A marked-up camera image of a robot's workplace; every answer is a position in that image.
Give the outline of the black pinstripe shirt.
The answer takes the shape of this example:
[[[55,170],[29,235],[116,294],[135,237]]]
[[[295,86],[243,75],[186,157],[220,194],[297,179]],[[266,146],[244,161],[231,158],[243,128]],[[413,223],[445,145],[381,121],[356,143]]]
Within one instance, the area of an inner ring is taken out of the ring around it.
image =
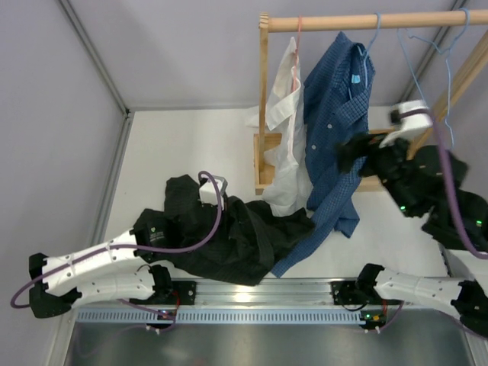
[[[145,209],[133,225],[137,244],[184,249],[211,234],[217,207],[201,203],[199,187],[189,175],[170,178],[164,209]],[[314,231],[304,209],[276,217],[264,201],[230,196],[224,202],[218,230],[204,246],[177,254],[142,252],[142,257],[148,262],[166,260],[198,277],[254,286]]]

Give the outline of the blue wire hanger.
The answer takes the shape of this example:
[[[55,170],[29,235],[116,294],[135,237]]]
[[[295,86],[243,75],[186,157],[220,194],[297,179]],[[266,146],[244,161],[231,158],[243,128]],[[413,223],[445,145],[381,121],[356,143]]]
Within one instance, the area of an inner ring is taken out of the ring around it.
[[[454,145],[455,145],[455,138],[454,138],[454,131],[451,127],[451,125],[449,124],[448,120],[449,120],[449,117],[450,117],[450,110],[451,110],[451,87],[452,87],[452,76],[451,76],[451,67],[450,67],[450,56],[452,54],[452,50],[454,49],[457,41],[462,37],[462,35],[464,34],[464,32],[466,31],[466,29],[469,27],[470,25],[470,10],[467,9],[467,8],[459,8],[460,11],[463,11],[463,13],[465,13],[465,16],[466,16],[466,21],[464,23],[464,27],[463,29],[461,30],[460,33],[458,33],[454,39],[452,40],[451,44],[444,48],[444,49],[441,49],[439,47],[439,45],[434,42],[434,41],[431,41],[431,40],[427,40],[427,39],[424,39],[424,38],[421,38],[421,37],[418,37],[416,35],[412,35],[410,32],[409,32],[409,29],[407,28],[404,28],[405,32],[406,32],[406,35],[409,39],[417,39],[417,40],[420,40],[424,43],[429,43],[431,46],[434,47],[434,51],[438,54],[438,55],[445,55],[445,66],[446,66],[446,73],[447,73],[447,96],[446,97],[443,97],[442,101],[446,101],[447,102],[447,116],[446,117],[443,117],[442,120],[444,122],[444,125],[448,128],[448,131],[450,133],[450,138],[451,138],[451,149],[454,148]],[[425,102],[425,104],[428,104],[426,101],[425,101],[425,96],[423,94],[423,91],[422,91],[422,88],[421,88],[421,85],[420,85],[420,81],[419,81],[419,78],[417,77],[416,75],[416,72],[414,71],[413,69],[413,66],[412,66],[412,63],[410,62],[409,60],[409,53],[408,53],[408,50],[406,48],[406,45],[403,41],[403,38],[401,36],[401,29],[397,29],[396,30],[396,36],[397,36],[397,39],[400,43],[400,46],[401,46],[401,49],[403,51],[403,56],[404,56],[404,59],[406,61],[406,64],[410,70],[410,74],[412,76],[412,80],[414,82],[414,85],[416,86],[416,89],[417,91],[419,92],[419,95],[421,97],[421,100]]]

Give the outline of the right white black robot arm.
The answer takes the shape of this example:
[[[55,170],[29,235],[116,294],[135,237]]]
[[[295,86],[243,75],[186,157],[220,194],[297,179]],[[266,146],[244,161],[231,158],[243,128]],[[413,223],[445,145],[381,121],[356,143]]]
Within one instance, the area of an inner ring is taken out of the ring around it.
[[[462,229],[479,254],[487,252],[487,202],[460,188],[468,166],[452,153],[439,154],[437,146],[424,146],[412,159],[406,157],[409,143],[388,135],[360,133],[336,147],[340,172],[350,172],[360,158],[359,175],[376,175],[405,217],[428,218],[422,231],[451,255],[468,252]],[[355,295],[365,303],[376,299],[398,300],[437,310],[480,337],[487,336],[487,267],[461,264],[462,278],[435,280],[366,264],[355,282]]]

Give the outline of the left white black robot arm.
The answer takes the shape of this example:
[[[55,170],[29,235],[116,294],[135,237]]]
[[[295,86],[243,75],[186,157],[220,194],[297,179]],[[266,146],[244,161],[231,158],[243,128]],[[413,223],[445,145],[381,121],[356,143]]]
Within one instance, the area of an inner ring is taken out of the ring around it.
[[[31,255],[28,308],[38,319],[63,315],[89,303],[125,300],[133,305],[165,304],[177,300],[164,255],[192,254],[217,234],[223,219],[222,200],[198,202],[210,211],[210,228],[186,246],[181,231],[164,212],[145,209],[133,227],[119,236],[79,252],[49,257]]]

